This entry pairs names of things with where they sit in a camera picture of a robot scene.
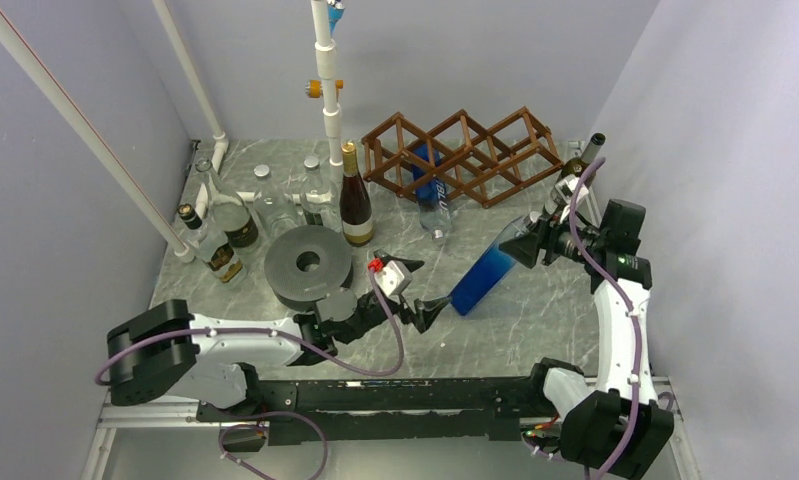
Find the blue bottle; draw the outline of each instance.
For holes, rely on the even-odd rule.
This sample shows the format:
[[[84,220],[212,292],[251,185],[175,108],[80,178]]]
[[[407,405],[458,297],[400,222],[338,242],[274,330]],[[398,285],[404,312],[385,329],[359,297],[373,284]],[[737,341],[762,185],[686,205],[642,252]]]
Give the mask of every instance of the blue bottle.
[[[470,267],[458,285],[452,289],[452,293],[450,293],[452,306],[461,316],[470,313],[487,295],[487,292],[516,265],[516,260],[499,250],[499,244],[526,233],[531,225],[532,220],[529,215],[523,215],[511,221],[476,260],[476,263]]]
[[[428,161],[428,148],[425,145],[414,150],[414,154]],[[440,152],[434,151],[434,164],[440,165]],[[425,171],[416,166],[411,166],[414,180],[418,180]],[[420,225],[431,234],[435,244],[446,240],[446,235],[452,228],[452,216],[449,213],[449,204],[446,198],[446,185],[443,180],[433,178],[430,182],[417,188],[417,207],[420,210]]]

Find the wine bottle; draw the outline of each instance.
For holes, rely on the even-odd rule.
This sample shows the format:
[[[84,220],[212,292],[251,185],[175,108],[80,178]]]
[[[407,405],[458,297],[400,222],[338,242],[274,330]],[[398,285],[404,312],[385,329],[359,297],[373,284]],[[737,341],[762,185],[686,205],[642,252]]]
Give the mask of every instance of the wine bottle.
[[[243,262],[216,225],[203,222],[189,203],[178,207],[178,216],[190,229],[187,245],[220,282],[233,285],[246,276]]]
[[[587,166],[590,165],[596,158],[596,155],[599,153],[599,149],[602,148],[602,145],[604,144],[605,135],[601,133],[594,133],[593,136],[590,137],[590,141],[587,142],[584,152],[577,157],[571,158],[567,161],[567,163],[564,164],[564,168],[561,169],[561,174],[558,175],[558,180],[560,181],[568,175],[580,177]],[[591,183],[593,183],[593,176],[585,180],[585,186],[589,187]]]
[[[340,219],[343,234],[353,246],[366,245],[373,237],[372,205],[364,179],[358,171],[358,151],[348,142],[343,152],[343,188],[340,190]]]
[[[207,158],[196,162],[196,171],[202,174],[208,190],[208,215],[225,232],[231,246],[246,251],[257,248],[258,226],[237,190],[219,178]]]

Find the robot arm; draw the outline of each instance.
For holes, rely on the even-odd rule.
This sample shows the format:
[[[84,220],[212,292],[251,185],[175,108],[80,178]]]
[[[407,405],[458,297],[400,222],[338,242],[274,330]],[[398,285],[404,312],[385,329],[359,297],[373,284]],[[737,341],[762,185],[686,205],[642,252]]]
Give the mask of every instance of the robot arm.
[[[411,270],[423,262],[394,258],[377,251],[385,268],[376,282],[386,295],[392,314],[404,324],[425,332],[449,298],[417,299],[408,305],[401,292],[411,281]],[[117,406],[146,403],[162,395],[176,395],[210,403],[231,412],[251,412],[263,403],[257,371],[265,367],[315,365],[337,355],[334,341],[351,343],[387,319],[373,291],[357,298],[340,289],[316,302],[305,313],[273,321],[223,320],[190,313],[184,300],[169,300],[108,333],[111,402]],[[161,334],[183,334],[140,342]],[[322,355],[308,349],[310,344]]]
[[[566,186],[567,179],[560,182]],[[595,389],[585,383],[581,370],[563,362],[544,359],[540,388],[563,419],[558,446],[569,461],[599,468],[623,436],[631,402],[638,403],[635,430],[624,453],[610,472],[625,478],[640,478],[673,432],[673,416],[658,407],[657,395],[649,372],[646,343],[646,309],[652,275],[649,261],[636,256],[638,234],[645,217],[639,205],[611,200],[599,227],[586,225],[577,229],[588,254],[617,281],[632,300],[638,315],[641,336],[641,371],[635,377],[632,364],[636,357],[635,333],[620,294],[595,271],[576,248],[570,225],[564,215],[572,190],[563,189],[562,201],[549,203],[544,213],[535,214],[528,232],[503,242],[500,250],[528,268],[538,259],[549,265],[558,257],[585,265],[591,278],[591,292],[599,315],[599,372]],[[637,382],[638,398],[632,398]]]

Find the brown wine bottle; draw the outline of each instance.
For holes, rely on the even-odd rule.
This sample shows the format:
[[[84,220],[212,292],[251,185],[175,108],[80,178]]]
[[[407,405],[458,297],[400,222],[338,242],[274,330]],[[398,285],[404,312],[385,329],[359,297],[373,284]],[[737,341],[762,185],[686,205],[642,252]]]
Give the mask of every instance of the brown wine bottle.
[[[343,235],[355,247],[366,245],[373,237],[372,205],[358,171],[358,151],[348,142],[341,147],[343,152],[343,186],[340,189],[340,219]]]
[[[564,168],[561,169],[561,174],[558,175],[558,180],[560,181],[568,175],[580,177],[587,166],[596,158],[596,154],[599,153],[599,149],[603,144],[605,144],[605,135],[594,133],[593,136],[590,137],[590,141],[587,143],[584,152],[578,157],[567,160],[567,163],[564,164]],[[585,186],[589,187],[590,184],[593,183],[593,178],[594,175],[591,175],[591,178],[586,179]]]

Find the round gray disc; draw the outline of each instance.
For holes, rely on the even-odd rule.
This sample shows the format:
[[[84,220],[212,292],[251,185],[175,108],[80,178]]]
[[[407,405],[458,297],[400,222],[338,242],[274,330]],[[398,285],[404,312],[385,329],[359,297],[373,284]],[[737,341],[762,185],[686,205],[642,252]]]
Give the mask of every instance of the round gray disc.
[[[352,283],[352,248],[331,229],[296,227],[270,245],[264,275],[281,303],[306,311],[326,294]]]

